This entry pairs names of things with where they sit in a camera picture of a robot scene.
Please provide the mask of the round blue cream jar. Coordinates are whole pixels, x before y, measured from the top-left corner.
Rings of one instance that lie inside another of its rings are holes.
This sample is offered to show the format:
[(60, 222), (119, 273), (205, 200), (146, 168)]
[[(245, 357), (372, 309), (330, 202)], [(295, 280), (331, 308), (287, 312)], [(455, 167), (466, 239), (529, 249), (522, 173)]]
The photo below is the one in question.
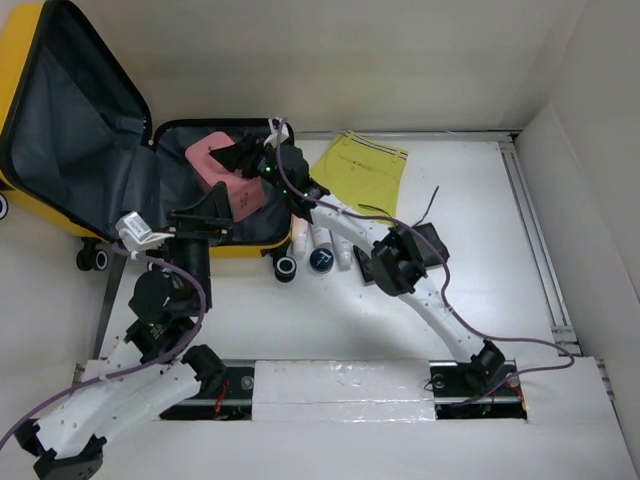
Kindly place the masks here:
[(334, 254), (328, 248), (315, 248), (309, 256), (309, 265), (313, 272), (326, 274), (330, 272), (334, 266)]

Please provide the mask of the yellow shorts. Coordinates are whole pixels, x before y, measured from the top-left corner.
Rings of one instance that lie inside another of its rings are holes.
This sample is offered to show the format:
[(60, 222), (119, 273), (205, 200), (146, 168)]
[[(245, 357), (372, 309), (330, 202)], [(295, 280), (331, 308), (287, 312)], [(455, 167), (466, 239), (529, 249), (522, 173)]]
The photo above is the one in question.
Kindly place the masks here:
[(368, 205), (394, 216), (409, 152), (353, 131), (340, 133), (312, 167), (313, 179), (364, 215)]

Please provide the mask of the pink cosmetic case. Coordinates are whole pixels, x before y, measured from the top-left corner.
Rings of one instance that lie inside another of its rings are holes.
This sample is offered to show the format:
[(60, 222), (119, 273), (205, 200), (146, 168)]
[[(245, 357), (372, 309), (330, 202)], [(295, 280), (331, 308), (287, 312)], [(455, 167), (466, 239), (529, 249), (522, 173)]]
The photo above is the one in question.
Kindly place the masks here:
[(195, 171), (199, 185), (204, 191), (215, 184), (224, 182), (235, 222), (241, 222), (267, 202), (266, 194), (259, 178), (243, 178), (220, 164), (214, 151), (230, 147), (235, 141), (226, 133), (217, 131), (197, 141), (185, 151), (185, 157)]

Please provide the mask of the yellow hard-shell suitcase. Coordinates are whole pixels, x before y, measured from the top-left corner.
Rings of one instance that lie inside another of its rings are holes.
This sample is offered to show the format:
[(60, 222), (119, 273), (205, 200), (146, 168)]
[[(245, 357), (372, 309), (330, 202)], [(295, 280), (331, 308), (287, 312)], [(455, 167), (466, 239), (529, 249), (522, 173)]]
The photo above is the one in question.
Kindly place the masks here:
[(76, 265), (103, 270), (130, 211), (156, 229), (200, 200), (186, 150), (209, 134), (268, 136), (264, 118), (152, 124), (149, 107), (70, 1), (13, 8), (1, 30), (1, 203), (79, 238)]

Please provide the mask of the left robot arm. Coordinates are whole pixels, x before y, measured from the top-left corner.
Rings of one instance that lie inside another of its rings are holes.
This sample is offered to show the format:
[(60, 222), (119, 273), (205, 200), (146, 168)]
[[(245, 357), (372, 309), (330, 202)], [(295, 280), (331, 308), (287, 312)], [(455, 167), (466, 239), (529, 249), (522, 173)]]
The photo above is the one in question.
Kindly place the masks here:
[(147, 266), (129, 307), (135, 315), (96, 377), (33, 408), (9, 434), (35, 457), (40, 479), (89, 479), (104, 449), (129, 427), (195, 394), (222, 387), (225, 365), (194, 344), (212, 307), (210, 248), (233, 226), (227, 187), (215, 184), (154, 231), (132, 211), (116, 224), (113, 251)]

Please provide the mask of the white lotion bottle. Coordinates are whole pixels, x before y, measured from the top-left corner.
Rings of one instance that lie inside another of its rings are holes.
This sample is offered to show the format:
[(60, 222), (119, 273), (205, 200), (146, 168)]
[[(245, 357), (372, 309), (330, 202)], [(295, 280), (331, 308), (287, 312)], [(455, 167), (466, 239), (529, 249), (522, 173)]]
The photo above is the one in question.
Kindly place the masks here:
[(294, 216), (292, 220), (291, 249), (295, 258), (300, 259), (306, 255), (308, 237), (308, 221)]

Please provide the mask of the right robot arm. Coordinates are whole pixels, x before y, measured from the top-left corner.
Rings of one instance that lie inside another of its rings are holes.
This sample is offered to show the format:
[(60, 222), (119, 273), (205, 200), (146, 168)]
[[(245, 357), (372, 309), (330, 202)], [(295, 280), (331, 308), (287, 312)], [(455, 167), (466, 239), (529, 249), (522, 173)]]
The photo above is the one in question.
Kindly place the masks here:
[(273, 146), (248, 136), (229, 147), (211, 149), (208, 155), (230, 172), (271, 184), (286, 196), (294, 215), (364, 251), (372, 263), (374, 283), (410, 306), (441, 338), (473, 396), (497, 384), (504, 355), (455, 318), (427, 276), (420, 250), (425, 239), (412, 227), (388, 216), (355, 212), (312, 179), (302, 150), (293, 145)]

